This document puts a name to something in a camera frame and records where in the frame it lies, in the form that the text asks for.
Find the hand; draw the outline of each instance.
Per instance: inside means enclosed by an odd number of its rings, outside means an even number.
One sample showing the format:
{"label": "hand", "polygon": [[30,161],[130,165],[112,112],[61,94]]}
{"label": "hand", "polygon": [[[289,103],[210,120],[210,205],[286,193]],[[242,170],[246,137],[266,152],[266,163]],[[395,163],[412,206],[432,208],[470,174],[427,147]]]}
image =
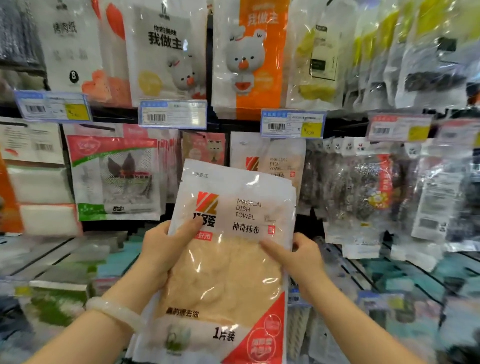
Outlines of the hand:
{"label": "hand", "polygon": [[293,244],[297,251],[291,252],[271,241],[262,240],[262,249],[279,262],[298,283],[302,297],[312,303],[310,291],[319,279],[328,279],[324,270],[322,254],[316,242],[297,232],[293,234]]}
{"label": "hand", "polygon": [[167,281],[167,272],[173,268],[183,249],[203,226],[203,222],[202,218],[197,217],[185,222],[174,235],[167,235],[170,221],[165,221],[145,233],[142,252],[137,262],[160,277],[160,287]]}

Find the right hand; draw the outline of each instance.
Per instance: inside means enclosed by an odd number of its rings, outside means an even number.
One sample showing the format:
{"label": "right hand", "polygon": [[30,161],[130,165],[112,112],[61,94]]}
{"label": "right hand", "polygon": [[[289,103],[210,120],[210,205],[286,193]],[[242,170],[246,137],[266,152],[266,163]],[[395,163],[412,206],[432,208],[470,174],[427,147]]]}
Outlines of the right hand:
{"label": "right hand", "polygon": [[293,234],[293,244],[297,251],[291,252],[271,240],[262,240],[262,249],[292,276],[299,285],[303,298],[311,302],[310,291],[314,284],[322,279],[328,279],[324,270],[322,254],[316,242],[297,232]]}

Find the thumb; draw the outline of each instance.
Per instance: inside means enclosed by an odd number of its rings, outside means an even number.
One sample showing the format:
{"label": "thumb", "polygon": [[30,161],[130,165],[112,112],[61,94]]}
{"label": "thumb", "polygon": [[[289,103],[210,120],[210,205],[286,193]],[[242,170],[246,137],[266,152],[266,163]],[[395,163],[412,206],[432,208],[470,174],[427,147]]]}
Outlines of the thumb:
{"label": "thumb", "polygon": [[184,222],[173,235],[173,238],[182,246],[186,246],[197,235],[198,230],[203,226],[204,220],[201,217],[193,218]]}
{"label": "thumb", "polygon": [[283,246],[271,240],[260,240],[260,246],[265,253],[283,266],[288,263],[290,255],[292,254],[292,252],[289,252]]}

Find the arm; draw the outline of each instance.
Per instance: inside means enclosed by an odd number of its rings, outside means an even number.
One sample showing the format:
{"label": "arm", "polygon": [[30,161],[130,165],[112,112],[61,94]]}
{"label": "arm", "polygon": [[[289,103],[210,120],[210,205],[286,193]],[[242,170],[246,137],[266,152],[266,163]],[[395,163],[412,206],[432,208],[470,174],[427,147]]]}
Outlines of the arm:
{"label": "arm", "polygon": [[[191,220],[172,236],[167,236],[169,221],[149,230],[138,260],[102,297],[140,314],[202,224],[201,218]],[[112,364],[132,333],[102,312],[87,311],[25,364]]]}
{"label": "arm", "polygon": [[323,269],[315,242],[296,233],[294,253],[262,241],[265,252],[279,262],[298,283],[302,296],[318,311],[339,347],[352,364],[425,364],[348,299]]}

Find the forearm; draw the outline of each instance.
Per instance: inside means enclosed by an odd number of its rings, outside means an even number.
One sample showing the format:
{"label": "forearm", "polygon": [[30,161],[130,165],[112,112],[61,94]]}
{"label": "forearm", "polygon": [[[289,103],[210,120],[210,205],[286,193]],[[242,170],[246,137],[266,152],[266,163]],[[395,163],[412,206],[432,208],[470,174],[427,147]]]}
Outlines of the forearm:
{"label": "forearm", "polygon": [[[140,314],[164,280],[137,261],[103,298]],[[85,312],[27,364],[111,364],[132,336],[126,324],[95,310]]]}
{"label": "forearm", "polygon": [[361,311],[325,276],[308,289],[339,347],[352,364],[424,364]]}

